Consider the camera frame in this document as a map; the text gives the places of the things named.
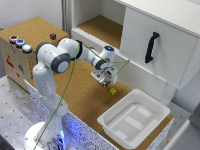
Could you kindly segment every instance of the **white drawer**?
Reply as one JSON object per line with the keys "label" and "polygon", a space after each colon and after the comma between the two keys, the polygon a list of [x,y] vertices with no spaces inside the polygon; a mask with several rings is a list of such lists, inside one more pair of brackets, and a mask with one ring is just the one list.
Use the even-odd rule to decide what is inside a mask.
{"label": "white drawer", "polygon": [[[146,64],[153,32],[160,36],[154,40],[153,60]],[[120,54],[179,86],[197,41],[196,36],[127,7]]]}

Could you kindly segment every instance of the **cabinet handle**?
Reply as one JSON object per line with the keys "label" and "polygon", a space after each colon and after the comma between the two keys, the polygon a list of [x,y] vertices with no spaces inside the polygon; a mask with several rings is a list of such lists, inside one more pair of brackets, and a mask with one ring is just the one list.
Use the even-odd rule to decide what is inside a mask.
{"label": "cabinet handle", "polygon": [[153,60],[153,57],[151,56],[152,50],[153,50],[153,45],[154,45],[154,40],[157,39],[160,35],[156,32],[153,32],[153,36],[151,37],[149,41],[149,45],[147,48],[147,53],[145,57],[145,63],[148,64],[150,61]]}

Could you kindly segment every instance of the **white tray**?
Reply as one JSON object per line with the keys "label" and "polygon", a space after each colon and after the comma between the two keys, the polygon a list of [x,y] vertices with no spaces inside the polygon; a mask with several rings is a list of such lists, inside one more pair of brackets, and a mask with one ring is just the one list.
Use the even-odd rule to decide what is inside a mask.
{"label": "white tray", "polygon": [[169,108],[135,89],[97,120],[118,144],[135,149],[169,113]]}

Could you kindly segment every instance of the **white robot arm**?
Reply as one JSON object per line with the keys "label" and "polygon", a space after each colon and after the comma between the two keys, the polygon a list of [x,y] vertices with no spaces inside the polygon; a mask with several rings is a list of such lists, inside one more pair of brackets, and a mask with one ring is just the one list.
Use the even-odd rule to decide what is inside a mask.
{"label": "white robot arm", "polygon": [[[76,49],[78,45],[79,50],[76,57]],[[59,105],[60,97],[55,92],[56,83],[53,77],[53,72],[65,72],[70,65],[70,61],[73,61],[76,57],[77,61],[85,60],[94,66],[95,69],[91,73],[92,76],[102,83],[104,87],[106,87],[110,82],[115,83],[117,81],[116,73],[118,71],[113,63],[108,62],[113,61],[115,57],[115,51],[112,47],[105,46],[103,51],[98,54],[97,51],[94,49],[91,51],[81,42],[67,38],[61,40],[57,47],[47,42],[39,44],[36,49],[36,56],[38,64],[33,68],[33,77],[37,86],[39,99],[48,109],[48,115],[45,118],[44,126],[40,129],[35,137],[35,141],[39,139],[43,130],[45,129],[45,126],[47,125],[47,122]],[[50,143],[49,141],[56,141],[56,136],[62,131],[61,117],[67,112],[68,105],[65,103],[65,101],[62,101],[58,111],[52,118],[52,121],[49,123],[39,141],[40,147],[43,149],[45,149],[45,147],[50,149],[48,148],[48,143]]]}

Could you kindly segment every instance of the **brown box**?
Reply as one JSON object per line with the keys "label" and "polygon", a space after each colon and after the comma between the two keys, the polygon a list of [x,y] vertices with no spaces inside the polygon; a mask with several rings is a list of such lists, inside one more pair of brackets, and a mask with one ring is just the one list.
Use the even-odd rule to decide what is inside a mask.
{"label": "brown box", "polygon": [[[56,40],[50,39],[50,34],[56,34]],[[16,45],[10,44],[10,36],[17,35],[33,48],[33,52],[26,54]],[[68,33],[48,23],[40,17],[35,17],[25,22],[0,31],[0,50],[6,74],[21,85],[25,90],[27,81],[33,78],[32,69],[37,64],[35,50],[41,42],[49,42],[57,46],[63,38],[68,38]]]}

